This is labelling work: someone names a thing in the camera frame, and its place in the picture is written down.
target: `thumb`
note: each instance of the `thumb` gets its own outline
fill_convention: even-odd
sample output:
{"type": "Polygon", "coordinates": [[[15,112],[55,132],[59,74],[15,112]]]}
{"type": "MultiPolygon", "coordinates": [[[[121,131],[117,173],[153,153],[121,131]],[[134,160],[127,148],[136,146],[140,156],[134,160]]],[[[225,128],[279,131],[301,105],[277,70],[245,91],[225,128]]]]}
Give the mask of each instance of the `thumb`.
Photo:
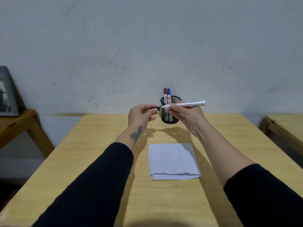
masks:
{"type": "Polygon", "coordinates": [[[172,104],[170,106],[170,108],[172,108],[173,110],[175,110],[176,112],[179,112],[179,113],[182,113],[183,115],[186,115],[187,112],[188,112],[188,109],[184,108],[184,107],[181,107],[179,105],[176,105],[176,104],[172,104]]]}
{"type": "Polygon", "coordinates": [[[145,114],[149,118],[149,117],[151,117],[153,115],[158,114],[158,109],[157,108],[150,109],[147,112],[145,112],[145,114]]]}

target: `picture frame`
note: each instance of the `picture frame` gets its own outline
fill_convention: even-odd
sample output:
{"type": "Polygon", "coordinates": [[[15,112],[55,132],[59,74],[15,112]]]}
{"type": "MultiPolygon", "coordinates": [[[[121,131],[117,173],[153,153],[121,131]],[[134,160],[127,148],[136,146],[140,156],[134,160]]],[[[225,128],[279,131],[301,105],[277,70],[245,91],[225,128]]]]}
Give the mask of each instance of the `picture frame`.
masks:
{"type": "Polygon", "coordinates": [[[8,68],[0,66],[0,116],[19,116],[11,80],[8,68]]]}

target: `left hand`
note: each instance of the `left hand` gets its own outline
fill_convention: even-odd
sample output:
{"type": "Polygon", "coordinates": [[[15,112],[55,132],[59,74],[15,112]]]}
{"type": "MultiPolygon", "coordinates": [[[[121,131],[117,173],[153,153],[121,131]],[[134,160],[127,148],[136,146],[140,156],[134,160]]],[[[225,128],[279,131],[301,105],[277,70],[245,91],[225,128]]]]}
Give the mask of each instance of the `left hand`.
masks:
{"type": "Polygon", "coordinates": [[[157,118],[153,116],[158,113],[157,108],[151,109],[156,106],[155,104],[146,103],[133,107],[128,114],[128,128],[138,130],[142,126],[142,132],[144,132],[148,122],[157,118]]]}

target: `hand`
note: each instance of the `hand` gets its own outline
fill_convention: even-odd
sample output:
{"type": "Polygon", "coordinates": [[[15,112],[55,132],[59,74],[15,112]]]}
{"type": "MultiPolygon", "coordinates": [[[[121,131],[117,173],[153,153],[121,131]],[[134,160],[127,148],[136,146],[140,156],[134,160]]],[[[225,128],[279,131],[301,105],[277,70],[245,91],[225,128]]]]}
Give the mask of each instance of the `hand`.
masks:
{"type": "Polygon", "coordinates": [[[144,132],[148,122],[157,118],[153,116],[158,113],[157,108],[151,109],[156,106],[155,104],[141,104],[133,107],[128,114],[128,128],[138,130],[142,127],[140,133],[144,132]]]}
{"type": "Polygon", "coordinates": [[[200,122],[206,119],[200,107],[184,108],[171,104],[169,112],[184,123],[188,131],[196,137],[198,136],[200,122]]]}

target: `black sleeve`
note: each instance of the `black sleeve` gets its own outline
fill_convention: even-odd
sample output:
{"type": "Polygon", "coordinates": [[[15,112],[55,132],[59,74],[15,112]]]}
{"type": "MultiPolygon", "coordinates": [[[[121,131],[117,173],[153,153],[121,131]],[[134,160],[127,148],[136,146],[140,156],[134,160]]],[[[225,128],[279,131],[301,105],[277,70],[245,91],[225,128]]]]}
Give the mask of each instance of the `black sleeve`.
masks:
{"type": "Polygon", "coordinates": [[[126,145],[112,143],[33,226],[113,226],[133,161],[126,145]]]}
{"type": "Polygon", "coordinates": [[[259,164],[236,173],[224,191],[245,227],[303,226],[303,199],[259,164]]]}

